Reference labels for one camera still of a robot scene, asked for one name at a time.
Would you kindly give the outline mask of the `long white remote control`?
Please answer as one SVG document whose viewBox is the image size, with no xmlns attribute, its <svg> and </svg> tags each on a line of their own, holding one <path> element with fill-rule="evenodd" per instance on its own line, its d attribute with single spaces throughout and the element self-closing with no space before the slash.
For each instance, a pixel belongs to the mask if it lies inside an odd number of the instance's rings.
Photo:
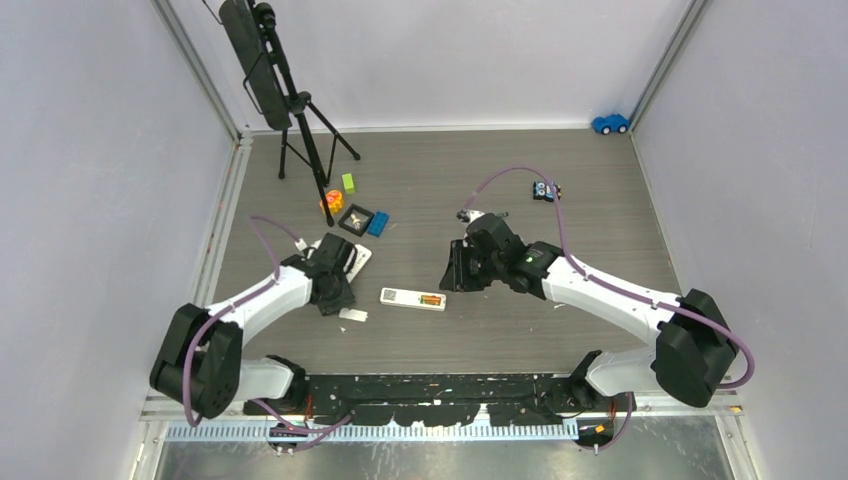
<svg viewBox="0 0 848 480">
<path fill-rule="evenodd" d="M 420 297 L 422 295 L 440 295 L 444 298 L 443 308 L 434 308 L 428 307 L 426 305 L 422 305 L 420 303 Z M 423 291 L 415 291 L 415 290 L 407 290 L 407 289 L 398 289 L 392 287 L 384 287 L 381 289 L 380 293 L 380 303 L 388 306 L 402 307 L 402 308 L 411 308 L 411 309 L 421 309 L 427 311 L 444 311 L 446 308 L 446 296 L 438 293 L 431 292 L 423 292 Z"/>
</svg>

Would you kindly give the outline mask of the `short white remote control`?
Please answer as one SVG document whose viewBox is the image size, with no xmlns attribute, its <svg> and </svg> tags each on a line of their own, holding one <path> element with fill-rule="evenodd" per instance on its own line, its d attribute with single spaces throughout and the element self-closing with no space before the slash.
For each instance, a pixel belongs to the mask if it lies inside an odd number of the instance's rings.
<svg viewBox="0 0 848 480">
<path fill-rule="evenodd" d="M 373 252 L 361 244 L 355 244 L 348 264 L 346 265 L 346 278 L 349 283 L 359 275 L 365 265 L 373 256 Z"/>
</svg>

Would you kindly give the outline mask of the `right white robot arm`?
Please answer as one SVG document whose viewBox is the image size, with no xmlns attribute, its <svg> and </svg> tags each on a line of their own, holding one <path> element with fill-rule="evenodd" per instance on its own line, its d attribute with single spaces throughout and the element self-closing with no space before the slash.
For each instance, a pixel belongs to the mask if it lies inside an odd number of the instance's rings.
<svg viewBox="0 0 848 480">
<path fill-rule="evenodd" d="M 710 295 L 692 289 L 678 296 L 626 282 L 549 243 L 524 243 L 492 213 L 462 210 L 457 217 L 465 233 L 450 244 L 440 289 L 477 292 L 499 281 L 588 312 L 643 342 L 626 352 L 587 353 L 564 385 L 577 408 L 596 410 L 620 394 L 650 390 L 690 407 L 711 402 L 740 347 Z"/>
</svg>

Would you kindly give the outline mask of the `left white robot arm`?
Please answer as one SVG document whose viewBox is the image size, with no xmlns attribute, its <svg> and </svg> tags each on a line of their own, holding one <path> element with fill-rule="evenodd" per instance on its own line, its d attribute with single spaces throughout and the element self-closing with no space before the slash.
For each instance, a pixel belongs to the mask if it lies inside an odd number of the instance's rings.
<svg viewBox="0 0 848 480">
<path fill-rule="evenodd" d="M 303 367 L 279 355 L 247 360 L 244 347 L 284 315 L 312 305 L 323 316 L 355 303 L 351 283 L 372 252 L 335 234 L 279 262 L 240 295 L 172 316 L 149 375 L 150 387 L 180 403 L 191 424 L 221 415 L 232 403 L 259 400 L 293 414 L 309 393 Z"/>
</svg>

